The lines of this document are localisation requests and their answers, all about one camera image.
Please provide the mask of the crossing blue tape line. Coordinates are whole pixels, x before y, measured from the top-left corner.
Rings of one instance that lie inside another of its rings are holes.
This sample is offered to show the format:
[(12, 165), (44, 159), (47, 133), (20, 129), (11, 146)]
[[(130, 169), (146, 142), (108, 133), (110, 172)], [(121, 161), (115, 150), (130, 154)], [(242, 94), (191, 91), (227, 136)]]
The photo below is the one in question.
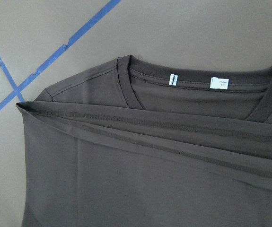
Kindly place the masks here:
[(21, 94), (21, 91), (18, 89), (13, 77), (11, 76), (7, 66), (5, 65), (5, 63), (3, 62), (1, 57), (0, 57), (0, 68), (3, 71), (4, 75), (6, 76), (8, 82), (10, 83), (10, 85), (11, 85), (13, 91), (14, 91), (14, 94), (18, 97), (18, 99), (21, 102), (24, 102), (24, 98), (23, 98), (23, 96)]

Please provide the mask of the long blue tape line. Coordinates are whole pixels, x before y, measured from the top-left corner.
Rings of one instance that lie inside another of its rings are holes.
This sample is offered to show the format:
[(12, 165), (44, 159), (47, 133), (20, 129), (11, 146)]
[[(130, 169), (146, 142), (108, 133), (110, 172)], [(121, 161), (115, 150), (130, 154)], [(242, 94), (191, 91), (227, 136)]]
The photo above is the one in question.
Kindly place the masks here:
[[(85, 33), (94, 27), (106, 14), (108, 14), (116, 5), (120, 3), (119, 0), (108, 1), (92, 18), (90, 18), (78, 31), (76, 31), (66, 44), (61, 45), (49, 56), (38, 68), (31, 73), (23, 82), (17, 85), (22, 92), (29, 86), (42, 72), (44, 72), (52, 63), (54, 63), (63, 53), (65, 53), (71, 46), (73, 46)], [(1, 102), (0, 111), (13, 99), (17, 97), (12, 90)]]

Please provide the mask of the dark brown t-shirt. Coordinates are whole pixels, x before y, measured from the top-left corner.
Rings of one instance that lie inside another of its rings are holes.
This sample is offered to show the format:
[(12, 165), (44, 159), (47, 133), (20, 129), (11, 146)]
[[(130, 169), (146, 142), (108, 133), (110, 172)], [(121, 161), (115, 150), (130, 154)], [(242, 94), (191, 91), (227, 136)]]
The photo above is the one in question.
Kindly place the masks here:
[(16, 106), (24, 227), (272, 227), (272, 66), (128, 55)]

